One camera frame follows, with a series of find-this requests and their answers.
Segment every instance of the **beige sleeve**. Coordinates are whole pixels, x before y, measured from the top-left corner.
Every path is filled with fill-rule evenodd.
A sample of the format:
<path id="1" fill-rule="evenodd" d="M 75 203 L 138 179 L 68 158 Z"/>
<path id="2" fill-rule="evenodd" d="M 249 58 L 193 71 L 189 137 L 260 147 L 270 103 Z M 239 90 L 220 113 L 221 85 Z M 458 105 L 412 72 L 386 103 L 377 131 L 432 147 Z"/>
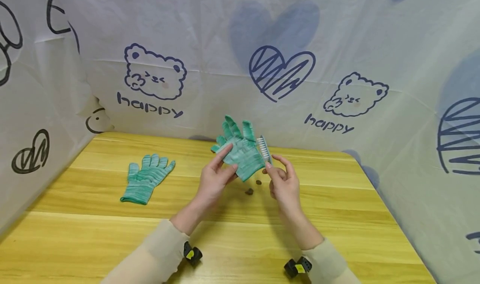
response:
<path id="1" fill-rule="evenodd" d="M 314 249 L 303 251 L 303 256 L 312 263 L 312 269 L 308 273 L 312 284 L 360 284 L 345 259 L 328 239 Z"/>
<path id="2" fill-rule="evenodd" d="M 169 220 L 143 240 L 135 251 L 117 265 L 102 284 L 158 284 L 164 283 L 177 271 L 183 259 L 183 245 L 189 239 Z"/>

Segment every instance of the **glove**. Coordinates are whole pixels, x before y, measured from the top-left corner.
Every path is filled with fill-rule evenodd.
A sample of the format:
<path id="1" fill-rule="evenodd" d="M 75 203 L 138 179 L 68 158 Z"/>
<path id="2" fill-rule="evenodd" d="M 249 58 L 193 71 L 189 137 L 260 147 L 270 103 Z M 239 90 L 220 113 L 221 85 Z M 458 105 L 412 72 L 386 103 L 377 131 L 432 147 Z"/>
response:
<path id="1" fill-rule="evenodd" d="M 212 146 L 211 150 L 218 153 L 225 146 L 233 143 L 232 150 L 223 158 L 223 161 L 229 165 L 237 164 L 237 176 L 245 182 L 256 171 L 265 167 L 265 161 L 257 149 L 252 124 L 247 120 L 243 121 L 242 135 L 237 124 L 226 115 L 222 127 L 225 136 L 218 136 L 218 144 Z"/>
<path id="2" fill-rule="evenodd" d="M 168 158 L 158 158 L 157 154 L 145 155 L 142 160 L 142 169 L 138 169 L 138 164 L 130 163 L 128 168 L 128 185 L 125 193 L 120 198 L 122 202 L 132 202 L 135 204 L 146 205 L 150 199 L 153 189 L 157 187 L 163 179 L 175 167 L 175 161 L 171 161 L 167 167 Z"/>

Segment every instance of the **white bristles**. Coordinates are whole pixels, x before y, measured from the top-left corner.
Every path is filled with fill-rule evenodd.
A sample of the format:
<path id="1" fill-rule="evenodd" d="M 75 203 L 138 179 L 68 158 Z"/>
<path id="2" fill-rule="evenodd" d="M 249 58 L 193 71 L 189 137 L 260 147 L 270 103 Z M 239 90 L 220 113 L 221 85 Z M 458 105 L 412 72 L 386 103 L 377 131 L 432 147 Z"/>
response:
<path id="1" fill-rule="evenodd" d="M 258 143 L 258 148 L 260 150 L 260 154 L 262 154 L 262 157 L 265 161 L 271 161 L 270 157 L 270 152 L 268 151 L 268 147 L 265 141 L 265 138 L 263 136 L 260 136 L 260 138 L 257 138 L 257 143 Z"/>

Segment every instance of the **tabletop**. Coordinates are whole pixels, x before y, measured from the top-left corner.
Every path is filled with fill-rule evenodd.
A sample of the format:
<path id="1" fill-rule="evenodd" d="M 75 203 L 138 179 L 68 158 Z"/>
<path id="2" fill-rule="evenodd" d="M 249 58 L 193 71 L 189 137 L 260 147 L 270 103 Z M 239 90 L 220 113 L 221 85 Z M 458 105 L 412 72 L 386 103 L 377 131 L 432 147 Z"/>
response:
<path id="1" fill-rule="evenodd" d="M 0 237 L 0 283 L 99 283 L 162 218 L 195 195 L 212 142 L 108 132 L 96 136 Z M 353 157 L 342 152 L 270 148 L 300 179 L 303 209 L 363 284 L 435 283 Z M 157 153 L 176 161 L 148 205 L 120 202 L 130 162 Z M 300 251 L 285 231 L 257 172 L 227 186 L 193 233 L 202 261 L 185 261 L 169 283 L 302 283 L 283 266 Z M 249 188 L 253 195 L 245 193 Z"/>

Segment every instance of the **white backdrop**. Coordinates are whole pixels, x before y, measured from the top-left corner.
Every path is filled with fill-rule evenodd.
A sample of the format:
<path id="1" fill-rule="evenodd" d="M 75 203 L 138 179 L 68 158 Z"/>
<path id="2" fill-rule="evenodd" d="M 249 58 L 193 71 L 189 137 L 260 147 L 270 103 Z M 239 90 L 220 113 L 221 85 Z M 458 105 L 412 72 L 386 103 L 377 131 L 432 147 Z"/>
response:
<path id="1" fill-rule="evenodd" d="M 269 145 L 353 155 L 439 283 L 480 278 L 478 0 L 0 1 L 23 35 L 2 44 L 0 225 L 90 122 L 208 139 L 230 114 Z M 47 163 L 13 172 L 42 128 Z"/>

